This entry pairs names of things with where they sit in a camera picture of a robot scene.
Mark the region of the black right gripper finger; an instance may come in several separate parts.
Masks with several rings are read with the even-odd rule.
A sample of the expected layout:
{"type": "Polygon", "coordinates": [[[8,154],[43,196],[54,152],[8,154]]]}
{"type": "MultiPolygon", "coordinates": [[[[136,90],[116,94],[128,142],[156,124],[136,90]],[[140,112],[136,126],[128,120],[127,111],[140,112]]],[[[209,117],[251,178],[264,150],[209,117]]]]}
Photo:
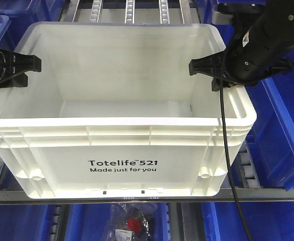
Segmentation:
{"type": "Polygon", "coordinates": [[[191,59],[188,64],[189,75],[204,74],[215,79],[227,80],[227,71],[225,69],[225,51],[221,51],[203,58],[191,59]]]}
{"type": "Polygon", "coordinates": [[[225,80],[220,80],[218,78],[214,78],[212,80],[212,83],[211,83],[211,90],[212,91],[220,91],[221,88],[230,88],[232,86],[234,86],[235,84],[233,83],[229,83],[225,80]]]}

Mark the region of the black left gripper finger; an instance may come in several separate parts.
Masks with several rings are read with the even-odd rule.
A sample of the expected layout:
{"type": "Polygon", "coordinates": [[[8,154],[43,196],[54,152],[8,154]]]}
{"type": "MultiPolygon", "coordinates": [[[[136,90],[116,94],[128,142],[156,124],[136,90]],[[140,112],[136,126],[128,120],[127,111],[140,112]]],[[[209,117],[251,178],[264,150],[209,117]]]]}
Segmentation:
{"type": "Polygon", "coordinates": [[[27,87],[28,86],[28,76],[23,73],[17,77],[9,79],[3,83],[0,83],[0,88],[9,87],[27,87]]]}
{"type": "Polygon", "coordinates": [[[14,78],[28,71],[41,72],[42,60],[35,55],[0,49],[0,78],[14,78]]]}

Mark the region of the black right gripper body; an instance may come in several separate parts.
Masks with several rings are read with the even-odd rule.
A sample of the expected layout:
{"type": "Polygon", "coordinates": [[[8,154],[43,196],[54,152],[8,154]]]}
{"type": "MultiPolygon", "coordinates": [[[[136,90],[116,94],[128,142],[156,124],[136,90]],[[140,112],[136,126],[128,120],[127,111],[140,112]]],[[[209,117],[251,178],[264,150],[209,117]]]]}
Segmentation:
{"type": "Polygon", "coordinates": [[[245,32],[235,34],[224,61],[225,81],[254,85],[287,68],[280,60],[292,50],[292,24],[258,20],[245,32]]]}

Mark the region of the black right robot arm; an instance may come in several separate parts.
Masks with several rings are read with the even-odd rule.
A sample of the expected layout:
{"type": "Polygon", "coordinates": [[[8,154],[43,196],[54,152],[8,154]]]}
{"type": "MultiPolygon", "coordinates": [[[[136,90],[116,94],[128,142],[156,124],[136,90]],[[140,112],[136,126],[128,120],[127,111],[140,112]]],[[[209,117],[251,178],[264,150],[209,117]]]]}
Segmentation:
{"type": "Polygon", "coordinates": [[[294,69],[287,57],[294,49],[294,1],[221,3],[215,10],[229,17],[233,36],[225,50],[192,59],[188,65],[191,76],[212,77],[212,91],[218,91],[234,85],[254,86],[294,69]]]}

